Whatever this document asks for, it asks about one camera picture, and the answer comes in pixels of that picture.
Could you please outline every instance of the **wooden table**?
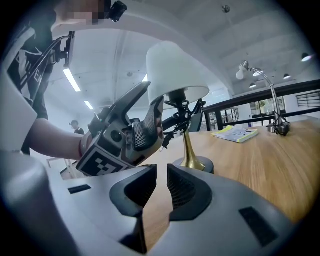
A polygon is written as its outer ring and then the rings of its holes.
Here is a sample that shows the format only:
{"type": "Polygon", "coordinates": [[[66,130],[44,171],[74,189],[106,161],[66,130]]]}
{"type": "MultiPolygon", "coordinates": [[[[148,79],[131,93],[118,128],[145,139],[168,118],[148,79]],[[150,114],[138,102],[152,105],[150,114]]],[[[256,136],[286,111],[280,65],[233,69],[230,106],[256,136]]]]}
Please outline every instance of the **wooden table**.
{"type": "MultiPolygon", "coordinates": [[[[212,132],[190,133],[194,152],[211,159],[214,174],[243,183],[276,205],[293,222],[311,209],[320,185],[320,124],[291,123],[286,137],[258,127],[259,134],[242,143],[212,137],[212,132]]],[[[167,188],[167,164],[184,156],[182,137],[143,164],[157,164],[157,187],[144,208],[148,250],[169,226],[173,210],[167,188]]]]}

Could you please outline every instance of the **forearm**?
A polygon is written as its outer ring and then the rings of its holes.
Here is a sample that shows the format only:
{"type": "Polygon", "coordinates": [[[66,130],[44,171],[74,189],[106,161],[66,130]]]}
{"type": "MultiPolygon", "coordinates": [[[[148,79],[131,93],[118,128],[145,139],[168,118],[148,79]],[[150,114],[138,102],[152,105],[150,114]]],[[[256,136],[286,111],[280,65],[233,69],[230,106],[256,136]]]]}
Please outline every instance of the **forearm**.
{"type": "Polygon", "coordinates": [[[30,147],[43,155],[79,160],[79,143],[82,135],[66,132],[55,127],[46,119],[37,119],[29,134],[30,147]]]}

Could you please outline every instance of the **ceiling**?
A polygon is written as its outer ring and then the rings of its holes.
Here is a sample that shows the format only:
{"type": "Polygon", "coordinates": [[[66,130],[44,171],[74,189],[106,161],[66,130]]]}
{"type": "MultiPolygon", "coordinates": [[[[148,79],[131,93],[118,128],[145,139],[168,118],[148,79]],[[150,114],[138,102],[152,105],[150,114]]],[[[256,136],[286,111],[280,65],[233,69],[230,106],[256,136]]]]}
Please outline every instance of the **ceiling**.
{"type": "MultiPolygon", "coordinates": [[[[81,92],[70,86],[62,63],[54,67],[47,92],[71,111],[88,111],[86,100],[95,109],[111,105],[141,82],[147,52],[162,40],[177,43],[194,58],[212,97],[224,89],[234,96],[248,93],[249,84],[262,79],[247,74],[237,80],[243,60],[264,70],[275,84],[284,82],[285,73],[294,83],[314,61],[300,61],[303,52],[314,52],[290,17],[270,0],[123,2],[128,11],[117,23],[63,25],[53,31],[58,37],[76,30],[71,71],[81,92]],[[229,13],[222,11],[224,5],[229,13]]],[[[265,87],[258,82],[256,89],[265,87]]],[[[134,107],[145,109],[148,102],[146,93],[134,107]]]]}

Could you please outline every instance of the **person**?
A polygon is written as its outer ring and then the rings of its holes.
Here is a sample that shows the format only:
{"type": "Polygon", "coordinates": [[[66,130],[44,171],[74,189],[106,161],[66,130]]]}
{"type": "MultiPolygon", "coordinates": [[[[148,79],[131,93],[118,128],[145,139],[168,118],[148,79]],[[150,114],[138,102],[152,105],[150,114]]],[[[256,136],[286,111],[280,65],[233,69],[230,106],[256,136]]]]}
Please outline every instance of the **person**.
{"type": "MultiPolygon", "coordinates": [[[[23,75],[35,65],[42,53],[53,42],[52,30],[54,28],[62,24],[76,24],[84,20],[92,20],[98,17],[99,13],[110,9],[110,6],[111,0],[50,0],[43,10],[37,10],[36,14],[25,18],[21,29],[17,29],[16,37],[21,37],[30,30],[34,30],[34,36],[25,42],[8,69],[8,74],[17,88],[20,89],[23,75]]],[[[49,55],[20,90],[24,98],[31,105],[33,104],[32,107],[37,113],[37,119],[21,151],[29,155],[31,148],[49,157],[79,160],[82,157],[79,150],[82,135],[65,132],[48,121],[44,94],[53,66],[49,55]]]]}
{"type": "Polygon", "coordinates": [[[74,129],[75,134],[85,135],[85,131],[79,127],[79,122],[77,120],[72,120],[71,126],[74,129]]]}

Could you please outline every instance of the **bracelet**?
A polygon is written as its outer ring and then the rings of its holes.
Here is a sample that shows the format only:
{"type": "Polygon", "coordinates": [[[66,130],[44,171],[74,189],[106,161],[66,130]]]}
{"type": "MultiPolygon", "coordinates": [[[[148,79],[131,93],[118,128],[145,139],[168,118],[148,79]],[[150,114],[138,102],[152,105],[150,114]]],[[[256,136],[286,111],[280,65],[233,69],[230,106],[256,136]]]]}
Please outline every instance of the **bracelet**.
{"type": "Polygon", "coordinates": [[[91,135],[91,132],[87,132],[81,139],[79,144],[79,153],[81,153],[81,157],[86,153],[88,149],[88,138],[91,135]]]}

